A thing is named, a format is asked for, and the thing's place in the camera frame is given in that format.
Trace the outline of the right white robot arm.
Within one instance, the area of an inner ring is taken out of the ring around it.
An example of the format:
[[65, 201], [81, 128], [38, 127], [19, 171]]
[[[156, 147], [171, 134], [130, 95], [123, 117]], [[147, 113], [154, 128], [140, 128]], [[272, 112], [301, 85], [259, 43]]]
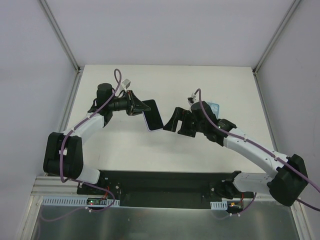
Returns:
[[209, 141], [237, 152], [264, 171], [234, 171], [214, 186], [214, 192], [222, 198], [232, 199], [244, 192], [263, 193], [290, 207], [308, 184], [306, 166], [300, 156], [287, 156], [260, 146], [234, 123], [217, 118], [205, 101], [192, 104], [189, 110], [176, 107], [164, 130], [192, 138], [201, 133]]

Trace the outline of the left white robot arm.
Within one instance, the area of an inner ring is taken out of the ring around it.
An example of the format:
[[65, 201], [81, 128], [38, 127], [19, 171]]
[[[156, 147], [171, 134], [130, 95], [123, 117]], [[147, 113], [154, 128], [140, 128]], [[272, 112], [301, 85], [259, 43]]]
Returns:
[[88, 183], [90, 191], [96, 195], [102, 194], [106, 183], [101, 179], [100, 170], [85, 165], [84, 143], [110, 122], [113, 112], [125, 111], [128, 116], [135, 116], [150, 110], [151, 107], [139, 100], [132, 90], [116, 97], [111, 84], [99, 84], [96, 98], [86, 116], [70, 129], [52, 132], [48, 136], [44, 172], [59, 176], [62, 182], [76, 180]]

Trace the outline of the phone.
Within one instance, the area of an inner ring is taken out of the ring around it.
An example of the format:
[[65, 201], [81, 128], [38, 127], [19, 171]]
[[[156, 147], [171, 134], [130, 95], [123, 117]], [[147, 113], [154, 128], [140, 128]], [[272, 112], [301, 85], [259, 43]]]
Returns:
[[154, 99], [144, 100], [144, 104], [150, 107], [150, 110], [143, 112], [143, 117], [146, 123], [146, 127], [149, 132], [154, 132], [163, 129], [164, 124]]
[[210, 106], [211, 111], [214, 113], [215, 117], [219, 118], [219, 111], [220, 111], [220, 105], [213, 102], [207, 102], [207, 104]]

